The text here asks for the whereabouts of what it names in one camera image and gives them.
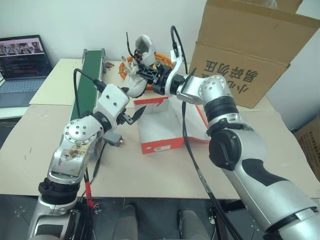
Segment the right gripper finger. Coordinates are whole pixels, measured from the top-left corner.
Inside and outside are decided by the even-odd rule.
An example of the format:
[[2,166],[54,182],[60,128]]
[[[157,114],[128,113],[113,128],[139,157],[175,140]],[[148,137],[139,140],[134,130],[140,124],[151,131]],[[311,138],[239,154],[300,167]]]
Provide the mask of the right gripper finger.
[[138,65],[138,75],[158,75],[158,70],[154,69],[150,66],[144,65],[144,64],[139,64]]
[[142,77],[147,81],[148,84],[158,84],[161,75],[159,73],[151,74],[151,73],[143,73]]

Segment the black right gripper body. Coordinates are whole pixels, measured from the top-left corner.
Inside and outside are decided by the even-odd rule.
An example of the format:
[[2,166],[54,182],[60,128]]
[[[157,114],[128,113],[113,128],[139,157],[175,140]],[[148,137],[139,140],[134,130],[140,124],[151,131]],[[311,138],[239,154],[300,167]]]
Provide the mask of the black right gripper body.
[[151,87],[155,93],[164,96],[165,86],[172,68],[168,65],[162,64],[161,62],[156,62],[155,69],[157,69],[158,73],[160,74],[160,79],[158,81],[158,84],[151,84]]

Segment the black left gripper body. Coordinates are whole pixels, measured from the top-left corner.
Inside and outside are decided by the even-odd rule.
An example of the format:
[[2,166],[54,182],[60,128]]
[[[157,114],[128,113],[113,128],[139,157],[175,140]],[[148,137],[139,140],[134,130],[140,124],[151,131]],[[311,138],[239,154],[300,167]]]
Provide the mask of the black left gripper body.
[[123,109],[122,112],[117,116],[116,123],[117,125],[123,125],[127,121],[126,109]]

